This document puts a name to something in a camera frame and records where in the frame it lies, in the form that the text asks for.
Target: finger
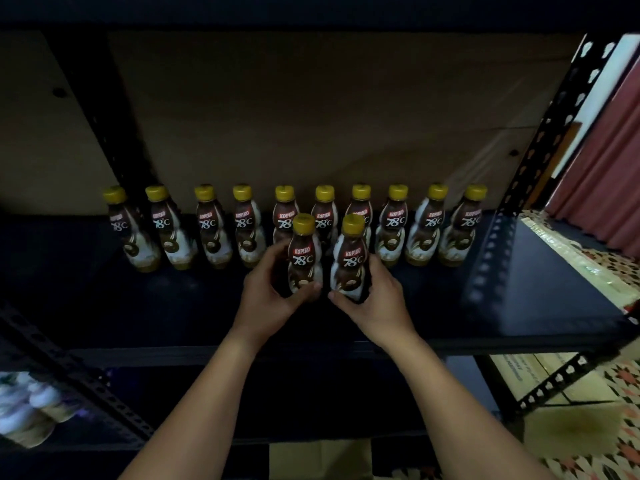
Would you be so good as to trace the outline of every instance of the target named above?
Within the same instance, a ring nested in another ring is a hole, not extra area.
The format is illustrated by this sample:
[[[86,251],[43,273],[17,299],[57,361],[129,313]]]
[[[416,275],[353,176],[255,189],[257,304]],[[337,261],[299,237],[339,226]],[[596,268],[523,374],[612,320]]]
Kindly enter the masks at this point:
[[[297,292],[293,293],[287,298],[287,302],[291,306],[291,313],[295,312],[300,305],[305,301],[310,301],[318,298],[320,291],[322,290],[322,284],[314,281],[308,285],[302,286]]]
[[[358,311],[358,306],[352,302],[349,298],[338,291],[330,291],[329,299],[332,303],[340,308],[344,313],[353,319]]]
[[[284,241],[279,241],[276,244],[269,246],[264,252],[262,259],[260,259],[258,266],[255,267],[255,272],[257,274],[270,274],[278,256],[287,249],[289,242],[290,239],[285,239]]]
[[[391,273],[386,268],[382,261],[380,261],[380,257],[377,254],[372,254],[369,256],[369,271],[371,272],[371,284],[375,285],[376,282],[384,279],[391,278]]]

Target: plastic bottle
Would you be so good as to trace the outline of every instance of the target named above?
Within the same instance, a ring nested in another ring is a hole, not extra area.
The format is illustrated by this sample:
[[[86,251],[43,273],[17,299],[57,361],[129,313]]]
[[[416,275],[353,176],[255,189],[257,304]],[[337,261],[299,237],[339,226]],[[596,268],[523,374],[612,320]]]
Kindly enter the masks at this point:
[[[293,218],[293,238],[287,256],[289,288],[295,293],[301,286],[317,281],[323,284],[322,247],[316,234],[316,220],[311,214]]]
[[[43,443],[56,423],[27,402],[20,386],[0,384],[0,435],[25,448]]]
[[[357,214],[364,217],[364,242],[369,249],[371,243],[371,219],[373,208],[371,206],[371,186],[367,184],[355,184],[351,189],[351,202],[345,215]]]
[[[212,185],[204,184],[195,188],[198,206],[196,217],[200,227],[202,249],[211,265],[216,269],[224,269],[234,255],[225,230],[225,212],[216,199]]]
[[[334,198],[335,191],[332,185],[316,187],[316,203],[311,209],[311,215],[316,220],[316,233],[325,256],[332,255],[338,239],[338,209],[333,201]]]
[[[198,254],[198,245],[182,226],[180,210],[164,185],[151,185],[145,192],[151,202],[151,217],[169,262],[176,269],[190,268]]]
[[[254,267],[267,249],[260,209],[252,200],[253,193],[249,185],[236,185],[234,197],[238,252],[245,266]]]
[[[469,185],[444,229],[438,247],[438,259],[445,266],[460,266],[476,238],[476,225],[482,218],[480,202],[486,197],[485,185]]]
[[[349,214],[342,220],[342,234],[333,249],[331,289],[354,301],[362,297],[369,251],[364,242],[364,217]]]
[[[117,185],[102,193],[109,205],[111,227],[122,240],[122,249],[129,262],[142,273],[155,271],[162,254],[151,239],[138,209],[127,200],[127,194]]]
[[[438,249],[440,228],[444,220],[444,198],[449,188],[443,184],[431,184],[409,230],[404,248],[404,258],[414,266],[425,266]]]
[[[300,213],[296,194],[291,185],[276,187],[276,205],[273,208],[273,243],[293,237],[293,218]]]
[[[389,185],[389,198],[380,213],[380,226],[376,229],[376,254],[387,267],[394,266],[402,254],[404,226],[409,213],[405,202],[408,191],[406,185]]]
[[[57,423],[70,420],[79,409],[78,404],[65,402],[58,389],[33,379],[28,372],[20,372],[17,383],[26,387],[29,393],[29,404]]]

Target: hand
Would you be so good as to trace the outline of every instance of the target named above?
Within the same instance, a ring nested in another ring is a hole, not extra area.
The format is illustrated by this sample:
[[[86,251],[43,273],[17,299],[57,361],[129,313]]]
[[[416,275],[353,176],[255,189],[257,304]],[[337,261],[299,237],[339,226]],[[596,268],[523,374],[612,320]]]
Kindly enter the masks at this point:
[[[244,279],[244,290],[230,335],[241,337],[258,352],[302,303],[318,298],[322,284],[312,282],[288,298],[271,286],[271,272],[276,260],[286,251],[289,240],[270,246],[258,266]]]
[[[371,288],[363,304],[356,305],[338,291],[331,291],[329,299],[350,316],[373,343],[389,352],[417,334],[404,304],[400,282],[391,276],[377,255],[370,256],[369,270]]]

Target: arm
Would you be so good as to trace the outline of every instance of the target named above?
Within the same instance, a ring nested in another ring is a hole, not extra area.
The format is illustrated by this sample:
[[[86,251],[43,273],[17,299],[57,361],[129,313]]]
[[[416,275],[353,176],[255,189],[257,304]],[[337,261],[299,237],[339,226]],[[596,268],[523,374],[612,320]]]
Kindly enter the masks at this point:
[[[552,480],[542,466],[451,375],[418,336],[404,306],[402,285],[377,256],[372,287],[362,305],[331,292],[329,298],[396,363],[418,403],[438,461],[448,479]]]
[[[247,275],[233,327],[120,480],[210,480],[222,476],[244,380],[255,355],[302,302],[320,292],[320,286],[313,283],[285,299],[272,288],[273,265],[287,244],[270,247]]]

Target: forearm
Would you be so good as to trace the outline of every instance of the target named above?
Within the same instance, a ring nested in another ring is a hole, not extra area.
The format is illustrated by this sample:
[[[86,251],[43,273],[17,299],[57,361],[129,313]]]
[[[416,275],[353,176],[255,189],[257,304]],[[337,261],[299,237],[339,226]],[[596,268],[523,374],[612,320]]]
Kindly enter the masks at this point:
[[[417,335],[388,351],[403,373],[446,478],[555,478],[476,401]]]
[[[222,475],[255,350],[232,333],[120,480],[210,480]]]

